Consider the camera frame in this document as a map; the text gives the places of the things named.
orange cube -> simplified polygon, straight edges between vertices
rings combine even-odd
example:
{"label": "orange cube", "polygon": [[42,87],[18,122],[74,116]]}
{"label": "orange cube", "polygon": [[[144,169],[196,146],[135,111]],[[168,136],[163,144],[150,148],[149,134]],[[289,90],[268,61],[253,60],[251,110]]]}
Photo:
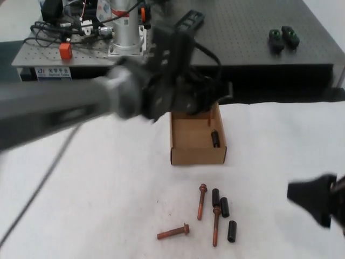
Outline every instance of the orange cube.
{"label": "orange cube", "polygon": [[60,50],[61,59],[72,58],[72,47],[70,43],[61,43],[59,50]]}

cardboard box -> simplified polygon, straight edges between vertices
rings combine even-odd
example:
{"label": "cardboard box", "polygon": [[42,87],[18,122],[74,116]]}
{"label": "cardboard box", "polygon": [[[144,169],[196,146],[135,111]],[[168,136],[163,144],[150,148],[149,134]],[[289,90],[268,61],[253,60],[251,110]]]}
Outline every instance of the cardboard box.
{"label": "cardboard box", "polygon": [[[219,148],[213,147],[213,130],[218,131]],[[196,116],[171,113],[170,147],[172,165],[223,164],[227,145],[218,104],[210,112]]]}

black device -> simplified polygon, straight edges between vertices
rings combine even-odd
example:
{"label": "black device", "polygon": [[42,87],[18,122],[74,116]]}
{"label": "black device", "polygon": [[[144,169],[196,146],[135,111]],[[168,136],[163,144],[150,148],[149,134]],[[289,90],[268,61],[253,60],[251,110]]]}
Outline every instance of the black device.
{"label": "black device", "polygon": [[345,176],[324,174],[311,181],[291,182],[287,198],[308,211],[315,221],[329,228],[333,218],[345,230]]}
{"label": "black device", "polygon": [[217,188],[212,190],[212,206],[220,206],[219,190]]}
{"label": "black device", "polygon": [[272,51],[275,53],[280,53],[284,48],[284,42],[281,36],[281,33],[279,30],[270,30],[268,34],[268,42],[270,44],[270,47]]}
{"label": "black device", "polygon": [[190,10],[175,24],[175,28],[195,33],[204,22],[204,18],[201,12]]}
{"label": "black device", "polygon": [[282,37],[289,45],[291,49],[296,49],[297,46],[300,44],[300,39],[297,36],[296,32],[290,26],[282,26],[281,27]]}
{"label": "black device", "polygon": [[234,220],[230,220],[229,228],[227,229],[227,240],[230,243],[236,242],[236,232],[237,232],[237,223]]}
{"label": "black device", "polygon": [[229,212],[229,204],[227,202],[226,197],[222,197],[220,200],[220,209],[222,211],[222,217],[229,217],[230,212]]}
{"label": "black device", "polygon": [[215,129],[211,132],[213,147],[220,147],[219,134]]}
{"label": "black device", "polygon": [[62,16],[63,2],[61,0],[45,0],[41,8],[43,21],[55,24]]}

metal cylinder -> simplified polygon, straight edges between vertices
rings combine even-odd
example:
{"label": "metal cylinder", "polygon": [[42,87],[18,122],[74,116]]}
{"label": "metal cylinder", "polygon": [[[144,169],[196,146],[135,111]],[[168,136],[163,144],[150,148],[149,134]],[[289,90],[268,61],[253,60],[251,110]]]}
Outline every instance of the metal cylinder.
{"label": "metal cylinder", "polygon": [[[137,3],[137,0],[110,0],[112,17],[121,16]],[[134,8],[129,14],[113,21],[115,32],[114,45],[121,50],[131,50],[142,45],[139,35],[138,10]]]}

screw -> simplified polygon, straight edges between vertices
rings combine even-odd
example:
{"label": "screw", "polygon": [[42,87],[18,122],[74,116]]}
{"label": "screw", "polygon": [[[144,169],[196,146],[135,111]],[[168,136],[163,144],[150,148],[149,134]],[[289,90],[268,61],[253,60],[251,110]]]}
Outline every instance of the screw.
{"label": "screw", "polygon": [[201,191],[201,193],[200,193],[200,202],[199,202],[199,210],[198,210],[198,220],[201,220],[201,218],[203,217],[205,193],[207,192],[206,184],[204,184],[204,183],[201,184],[199,187],[199,190]]}
{"label": "screw", "polygon": [[175,236],[175,235],[182,234],[182,233],[185,233],[185,234],[189,233],[189,225],[188,224],[185,223],[184,227],[182,227],[182,228],[176,228],[173,230],[169,230],[167,232],[159,233],[159,234],[157,234],[157,239],[160,240],[160,239],[163,239],[163,238],[166,238],[169,236]]}
{"label": "screw", "polygon": [[215,206],[213,209],[213,213],[215,214],[215,226],[213,228],[213,246],[217,246],[218,242],[218,224],[219,224],[219,215],[220,215],[220,207]]}

